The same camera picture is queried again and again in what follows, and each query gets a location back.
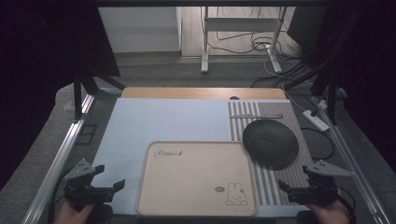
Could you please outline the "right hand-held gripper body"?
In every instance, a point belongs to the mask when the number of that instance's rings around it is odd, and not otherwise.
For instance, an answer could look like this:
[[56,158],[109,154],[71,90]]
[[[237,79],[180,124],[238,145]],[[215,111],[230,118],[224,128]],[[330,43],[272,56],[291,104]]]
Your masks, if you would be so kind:
[[308,188],[308,193],[305,195],[288,194],[288,199],[291,203],[327,206],[333,203],[338,195],[334,178],[336,176],[353,176],[350,171],[326,161],[318,161],[306,166],[309,171],[316,174],[316,185],[311,188],[308,184],[306,187]]

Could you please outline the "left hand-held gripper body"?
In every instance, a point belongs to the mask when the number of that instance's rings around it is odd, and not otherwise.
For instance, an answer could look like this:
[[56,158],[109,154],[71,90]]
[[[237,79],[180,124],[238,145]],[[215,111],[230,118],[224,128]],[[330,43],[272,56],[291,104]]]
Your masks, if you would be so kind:
[[65,176],[64,197],[74,204],[110,203],[114,195],[96,193],[90,182],[92,167],[85,159],[79,161]]

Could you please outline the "person's right hand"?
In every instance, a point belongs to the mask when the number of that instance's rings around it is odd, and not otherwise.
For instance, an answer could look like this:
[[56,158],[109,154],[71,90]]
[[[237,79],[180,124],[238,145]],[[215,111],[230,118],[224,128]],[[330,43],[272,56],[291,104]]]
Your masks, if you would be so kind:
[[319,224],[350,224],[347,208],[339,201],[325,207],[315,204],[308,204],[306,207],[315,214]]

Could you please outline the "person's left hand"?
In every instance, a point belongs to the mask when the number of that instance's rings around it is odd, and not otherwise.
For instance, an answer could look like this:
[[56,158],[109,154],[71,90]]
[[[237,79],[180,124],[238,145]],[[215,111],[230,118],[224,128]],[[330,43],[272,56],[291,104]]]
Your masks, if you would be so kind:
[[72,203],[63,200],[53,224],[86,224],[94,207],[94,204],[86,204],[77,211]]

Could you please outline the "dark round woven placemat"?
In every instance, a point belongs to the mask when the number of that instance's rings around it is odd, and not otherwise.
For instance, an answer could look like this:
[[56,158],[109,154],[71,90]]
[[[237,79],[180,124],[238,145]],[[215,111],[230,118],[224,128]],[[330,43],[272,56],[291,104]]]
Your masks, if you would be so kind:
[[294,132],[275,120],[250,122],[243,131],[242,142],[251,159],[273,170],[291,165],[299,154],[299,142]]

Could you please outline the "white power strip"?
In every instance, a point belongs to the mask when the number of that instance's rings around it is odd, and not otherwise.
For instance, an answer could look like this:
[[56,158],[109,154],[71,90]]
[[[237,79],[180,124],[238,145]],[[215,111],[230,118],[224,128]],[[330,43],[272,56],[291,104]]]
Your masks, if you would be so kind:
[[322,121],[314,112],[311,110],[305,110],[303,116],[308,119],[316,128],[321,132],[325,132],[330,129],[330,127]]

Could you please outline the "grey white striped mat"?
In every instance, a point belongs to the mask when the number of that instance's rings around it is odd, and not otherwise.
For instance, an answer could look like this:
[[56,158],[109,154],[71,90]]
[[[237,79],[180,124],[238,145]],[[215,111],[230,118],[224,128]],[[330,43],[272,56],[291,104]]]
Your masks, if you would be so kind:
[[276,119],[276,121],[293,131],[298,140],[299,154],[289,166],[276,170],[272,167],[260,166],[255,161],[252,163],[259,205],[293,205],[289,202],[287,194],[279,188],[278,179],[291,187],[307,187],[303,166],[311,165],[313,160],[291,102],[288,100],[230,101],[227,107],[232,141],[242,141],[243,131],[253,121],[253,119],[232,119],[232,116],[237,115],[282,115],[282,118]]

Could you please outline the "beige tray with rabbit print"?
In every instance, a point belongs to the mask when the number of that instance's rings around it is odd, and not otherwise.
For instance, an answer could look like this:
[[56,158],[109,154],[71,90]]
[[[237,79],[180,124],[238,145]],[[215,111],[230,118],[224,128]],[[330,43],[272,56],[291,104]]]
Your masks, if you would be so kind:
[[239,142],[153,142],[136,209],[145,216],[253,216],[250,157]]

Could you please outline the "grey flat utensil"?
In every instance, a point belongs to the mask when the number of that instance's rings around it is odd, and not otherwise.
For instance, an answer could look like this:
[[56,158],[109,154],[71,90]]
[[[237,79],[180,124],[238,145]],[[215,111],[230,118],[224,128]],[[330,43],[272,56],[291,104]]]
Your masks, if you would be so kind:
[[269,115],[269,116],[257,116],[251,114],[244,115],[233,115],[229,117],[230,119],[282,119],[283,115]]

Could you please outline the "light blue board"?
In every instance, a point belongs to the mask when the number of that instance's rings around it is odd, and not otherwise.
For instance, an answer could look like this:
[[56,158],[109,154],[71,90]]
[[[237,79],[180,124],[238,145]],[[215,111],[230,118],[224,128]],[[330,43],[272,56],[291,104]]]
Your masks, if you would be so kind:
[[[238,100],[120,98],[113,109],[94,164],[106,169],[96,186],[125,180],[125,187],[112,201],[119,215],[141,215],[136,209],[147,156],[153,142],[232,141],[228,103]],[[293,217],[302,211],[293,205],[259,205],[254,217]]]

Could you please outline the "white cabinet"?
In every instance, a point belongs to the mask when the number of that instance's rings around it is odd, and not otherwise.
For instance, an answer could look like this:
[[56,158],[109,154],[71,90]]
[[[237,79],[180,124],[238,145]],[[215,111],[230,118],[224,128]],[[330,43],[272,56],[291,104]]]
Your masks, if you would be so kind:
[[179,7],[99,7],[115,53],[181,50]]

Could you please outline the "white metal stand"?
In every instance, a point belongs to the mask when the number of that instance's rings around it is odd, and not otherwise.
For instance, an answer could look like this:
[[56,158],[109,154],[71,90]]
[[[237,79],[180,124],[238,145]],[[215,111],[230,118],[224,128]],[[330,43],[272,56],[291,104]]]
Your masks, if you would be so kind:
[[210,18],[209,8],[201,7],[203,12],[203,47],[201,72],[208,73],[209,66],[209,32],[251,32],[273,33],[272,42],[266,45],[266,52],[276,74],[282,72],[276,57],[276,43],[284,23],[287,7],[281,7],[277,18]]

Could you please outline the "aluminium frame rail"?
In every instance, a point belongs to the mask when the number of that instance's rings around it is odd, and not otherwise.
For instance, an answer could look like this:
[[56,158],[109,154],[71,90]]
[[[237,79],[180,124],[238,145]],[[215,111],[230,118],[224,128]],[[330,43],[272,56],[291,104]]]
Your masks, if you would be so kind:
[[362,170],[359,161],[354,157],[352,147],[342,135],[339,125],[336,121],[332,121],[329,116],[328,109],[318,109],[318,115],[329,125],[329,133],[344,160],[346,167],[352,172],[354,183],[359,190],[373,220],[376,224],[391,224],[391,218],[386,211],[384,205],[380,202],[373,185],[370,183],[367,175]]
[[51,200],[52,191],[59,180],[67,158],[78,138],[78,134],[84,124],[84,121],[88,117],[88,113],[93,102],[94,96],[87,94],[81,103],[81,117],[71,123],[66,136],[57,154],[55,155],[38,191],[36,192],[36,195],[33,198],[33,201],[28,208],[21,224],[38,224],[47,207],[47,204]]

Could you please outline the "black frame strut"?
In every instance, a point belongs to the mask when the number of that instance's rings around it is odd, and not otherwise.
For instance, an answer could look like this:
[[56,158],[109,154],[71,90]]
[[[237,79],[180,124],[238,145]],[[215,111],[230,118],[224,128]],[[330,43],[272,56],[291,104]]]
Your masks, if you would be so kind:
[[82,107],[81,107],[81,83],[79,80],[79,76],[75,76],[74,78],[74,99],[75,99],[75,122],[80,120],[82,116]]

